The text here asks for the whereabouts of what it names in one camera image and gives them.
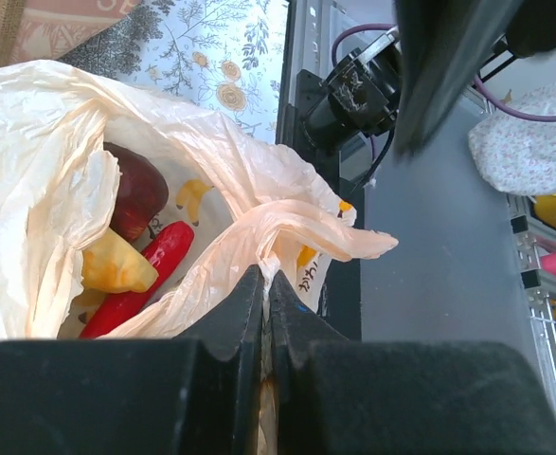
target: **white floral cloth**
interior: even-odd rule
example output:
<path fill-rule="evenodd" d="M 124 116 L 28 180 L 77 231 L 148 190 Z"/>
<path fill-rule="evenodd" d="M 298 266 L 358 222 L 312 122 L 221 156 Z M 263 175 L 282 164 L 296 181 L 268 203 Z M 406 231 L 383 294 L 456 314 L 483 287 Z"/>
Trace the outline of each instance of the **white floral cloth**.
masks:
<path fill-rule="evenodd" d="M 511 102 L 537 116 L 556 116 L 556 83 Z M 496 111 L 469 133 L 482 177 L 499 191 L 519 195 L 556 193 L 556 122 L 542 123 Z"/>
<path fill-rule="evenodd" d="M 274 142 L 286 0 L 143 0 L 62 61 L 221 110 Z"/>

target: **red chili pepper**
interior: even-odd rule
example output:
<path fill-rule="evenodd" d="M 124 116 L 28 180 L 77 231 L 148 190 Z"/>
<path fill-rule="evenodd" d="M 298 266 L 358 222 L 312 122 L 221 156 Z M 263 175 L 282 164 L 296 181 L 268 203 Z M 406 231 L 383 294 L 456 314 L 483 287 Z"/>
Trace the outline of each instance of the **red chili pepper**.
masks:
<path fill-rule="evenodd" d="M 183 261 L 194 236 L 193 229 L 182 221 L 164 227 L 155 240 L 141 251 L 159 274 L 152 287 L 147 292 L 123 292 L 107 296 L 81 331 L 80 338 L 96 338 L 108 334 L 134 317 Z"/>

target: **gray surface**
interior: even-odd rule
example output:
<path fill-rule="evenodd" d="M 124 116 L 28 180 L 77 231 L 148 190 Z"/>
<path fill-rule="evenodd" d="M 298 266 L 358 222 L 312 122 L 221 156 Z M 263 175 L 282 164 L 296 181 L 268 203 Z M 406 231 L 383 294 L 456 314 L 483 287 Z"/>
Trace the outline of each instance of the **gray surface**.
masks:
<path fill-rule="evenodd" d="M 362 262 L 362 338 L 502 341 L 536 365 L 506 196 L 467 147 L 479 119 L 462 99 L 430 150 L 399 165 L 388 155 L 367 188 L 366 227 L 400 244 Z"/>

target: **pink fabric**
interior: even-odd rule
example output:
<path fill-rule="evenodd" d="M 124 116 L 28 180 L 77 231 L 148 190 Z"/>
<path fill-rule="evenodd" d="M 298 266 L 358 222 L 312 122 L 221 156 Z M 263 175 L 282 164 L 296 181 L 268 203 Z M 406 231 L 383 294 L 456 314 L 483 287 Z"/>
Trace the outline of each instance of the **pink fabric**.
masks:
<path fill-rule="evenodd" d="M 139 3 L 140 0 L 27 0 L 10 62 L 58 59 L 115 24 Z"/>

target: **floral fabric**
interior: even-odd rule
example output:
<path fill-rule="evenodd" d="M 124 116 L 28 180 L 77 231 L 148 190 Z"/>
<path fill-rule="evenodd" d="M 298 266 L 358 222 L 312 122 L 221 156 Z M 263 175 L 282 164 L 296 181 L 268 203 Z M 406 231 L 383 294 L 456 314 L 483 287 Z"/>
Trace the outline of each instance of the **floral fabric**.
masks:
<path fill-rule="evenodd" d="M 556 116 L 556 82 L 528 92 L 511 107 Z M 556 193 L 556 122 L 496 111 L 469 132 L 469 147 L 479 173 L 497 190 L 522 196 Z"/>
<path fill-rule="evenodd" d="M 275 141 L 286 0 L 143 0 L 63 61 L 221 110 Z"/>
<path fill-rule="evenodd" d="M 140 0 L 27 0 L 10 63 L 58 59 L 112 26 Z"/>

